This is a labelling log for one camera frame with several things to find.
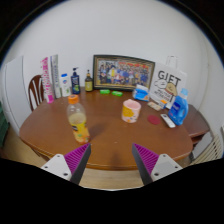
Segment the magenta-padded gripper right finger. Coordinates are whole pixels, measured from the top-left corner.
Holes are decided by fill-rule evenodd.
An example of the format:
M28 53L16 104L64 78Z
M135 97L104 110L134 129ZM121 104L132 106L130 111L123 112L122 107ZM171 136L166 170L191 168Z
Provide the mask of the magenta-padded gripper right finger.
M182 169L169 155L158 155L136 143L132 144L132 154L144 185Z

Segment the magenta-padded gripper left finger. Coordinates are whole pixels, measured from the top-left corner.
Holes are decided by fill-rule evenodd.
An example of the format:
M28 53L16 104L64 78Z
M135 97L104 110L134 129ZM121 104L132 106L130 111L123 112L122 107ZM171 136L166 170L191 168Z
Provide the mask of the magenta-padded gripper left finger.
M91 154L91 145L84 144L66 155L56 154L42 169L56 176L79 184Z

